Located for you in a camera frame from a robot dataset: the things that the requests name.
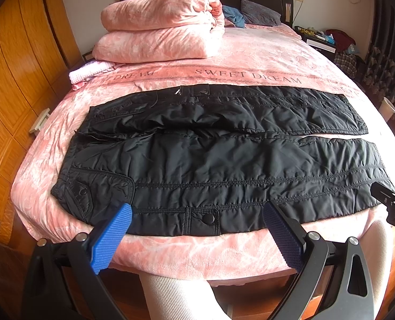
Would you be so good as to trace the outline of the white ribbed trouser leg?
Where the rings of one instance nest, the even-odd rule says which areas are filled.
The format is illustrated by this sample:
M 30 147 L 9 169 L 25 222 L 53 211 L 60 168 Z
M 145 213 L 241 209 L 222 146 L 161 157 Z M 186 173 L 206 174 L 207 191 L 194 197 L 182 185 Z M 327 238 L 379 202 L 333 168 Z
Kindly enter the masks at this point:
M 205 280 L 139 275 L 151 319 L 228 319 Z

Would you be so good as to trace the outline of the white trash bin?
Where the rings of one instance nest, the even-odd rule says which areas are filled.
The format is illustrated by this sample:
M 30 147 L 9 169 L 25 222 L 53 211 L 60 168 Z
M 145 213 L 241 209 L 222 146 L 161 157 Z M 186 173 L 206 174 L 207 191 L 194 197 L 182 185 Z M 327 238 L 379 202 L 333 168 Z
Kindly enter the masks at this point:
M 384 97 L 378 111 L 384 121 L 388 122 L 395 115 L 395 106 L 387 97 Z

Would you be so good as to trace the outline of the red garment on nightstand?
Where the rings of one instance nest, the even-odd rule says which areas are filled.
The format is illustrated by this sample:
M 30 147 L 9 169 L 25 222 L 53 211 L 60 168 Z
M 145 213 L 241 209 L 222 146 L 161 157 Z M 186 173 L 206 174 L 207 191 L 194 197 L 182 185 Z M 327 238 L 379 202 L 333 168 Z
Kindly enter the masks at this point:
M 356 45 L 356 41 L 342 30 L 327 29 L 325 34 L 333 37 L 338 52 L 346 51 L 350 45 Z

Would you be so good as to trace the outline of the blue garment on bed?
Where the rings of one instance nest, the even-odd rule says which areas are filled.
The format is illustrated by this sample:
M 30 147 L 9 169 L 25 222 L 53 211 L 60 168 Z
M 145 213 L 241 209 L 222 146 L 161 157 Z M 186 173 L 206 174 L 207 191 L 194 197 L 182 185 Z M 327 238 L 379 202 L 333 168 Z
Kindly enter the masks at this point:
M 226 27 L 245 28 L 244 16 L 238 9 L 223 5 L 222 11 L 225 17 Z

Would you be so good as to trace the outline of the dark grey pillow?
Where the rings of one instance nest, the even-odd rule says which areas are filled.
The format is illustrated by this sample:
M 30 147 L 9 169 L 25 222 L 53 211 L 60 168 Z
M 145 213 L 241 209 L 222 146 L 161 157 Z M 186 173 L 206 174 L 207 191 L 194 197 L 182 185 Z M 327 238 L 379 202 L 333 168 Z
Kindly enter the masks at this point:
M 281 14 L 249 0 L 241 0 L 241 14 L 246 24 L 261 26 L 279 26 L 281 24 Z

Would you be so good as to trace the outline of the dark patterned curtain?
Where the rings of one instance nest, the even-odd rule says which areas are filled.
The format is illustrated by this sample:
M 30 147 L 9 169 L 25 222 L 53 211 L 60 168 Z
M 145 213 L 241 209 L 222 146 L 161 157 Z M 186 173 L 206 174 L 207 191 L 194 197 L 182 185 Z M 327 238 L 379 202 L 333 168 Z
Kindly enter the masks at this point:
M 395 8 L 388 0 L 374 0 L 363 83 L 378 99 L 387 98 L 395 107 Z

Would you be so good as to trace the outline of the wooden wardrobe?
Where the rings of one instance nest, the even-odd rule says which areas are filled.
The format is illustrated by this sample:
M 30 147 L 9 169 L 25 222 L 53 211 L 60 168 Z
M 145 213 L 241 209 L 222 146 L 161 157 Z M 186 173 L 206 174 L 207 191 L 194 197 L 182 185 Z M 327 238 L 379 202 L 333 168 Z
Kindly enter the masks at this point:
M 14 225 L 10 190 L 33 142 L 30 129 L 70 89 L 83 63 L 63 0 L 0 0 L 0 243 Z

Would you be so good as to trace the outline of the black padded pants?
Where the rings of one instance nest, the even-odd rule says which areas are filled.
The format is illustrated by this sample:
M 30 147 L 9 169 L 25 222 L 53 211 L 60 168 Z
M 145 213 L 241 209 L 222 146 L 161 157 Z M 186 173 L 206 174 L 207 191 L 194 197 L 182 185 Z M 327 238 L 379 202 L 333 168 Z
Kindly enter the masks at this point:
M 127 203 L 131 235 L 263 229 L 266 202 L 301 223 L 353 215 L 391 187 L 364 120 L 341 94 L 193 85 L 90 108 L 51 193 L 96 225 Z

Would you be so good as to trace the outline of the folded pink quilt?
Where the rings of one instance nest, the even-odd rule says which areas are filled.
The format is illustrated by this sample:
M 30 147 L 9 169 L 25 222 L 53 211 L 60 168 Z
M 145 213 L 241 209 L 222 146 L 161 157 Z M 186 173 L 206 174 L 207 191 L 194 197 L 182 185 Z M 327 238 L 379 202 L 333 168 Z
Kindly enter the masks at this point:
M 101 23 L 108 32 L 94 59 L 124 64 L 206 59 L 225 32 L 220 0 L 124 0 L 103 9 Z

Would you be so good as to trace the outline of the white pink folded towel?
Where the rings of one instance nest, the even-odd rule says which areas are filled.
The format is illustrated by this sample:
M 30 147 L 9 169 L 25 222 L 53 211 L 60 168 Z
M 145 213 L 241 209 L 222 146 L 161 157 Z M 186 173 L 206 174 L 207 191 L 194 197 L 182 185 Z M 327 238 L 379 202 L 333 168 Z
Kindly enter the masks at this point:
M 96 61 L 92 60 L 80 68 L 69 73 L 69 80 L 72 85 L 87 81 L 105 71 L 112 71 L 117 66 L 116 63 L 110 61 Z

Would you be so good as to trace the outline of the plaid cloth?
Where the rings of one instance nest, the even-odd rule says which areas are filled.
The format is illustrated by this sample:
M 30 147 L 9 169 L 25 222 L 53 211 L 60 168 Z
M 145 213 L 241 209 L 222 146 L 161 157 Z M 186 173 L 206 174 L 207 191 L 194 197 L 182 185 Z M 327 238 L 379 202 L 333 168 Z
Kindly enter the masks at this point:
M 334 64 L 340 68 L 349 78 L 357 76 L 357 57 L 346 52 L 337 52 L 334 57 Z

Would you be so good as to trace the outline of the black nightstand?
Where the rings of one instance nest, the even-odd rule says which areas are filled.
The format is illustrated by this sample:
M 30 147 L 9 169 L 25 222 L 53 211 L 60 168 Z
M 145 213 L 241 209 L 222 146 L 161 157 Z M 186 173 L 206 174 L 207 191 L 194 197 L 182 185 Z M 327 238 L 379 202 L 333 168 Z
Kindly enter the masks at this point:
M 329 60 L 334 61 L 336 54 L 336 46 L 327 41 L 324 41 L 318 34 L 313 33 L 303 27 L 295 26 L 294 31 L 302 37 L 302 40 L 316 51 L 319 51 L 322 55 L 327 57 Z

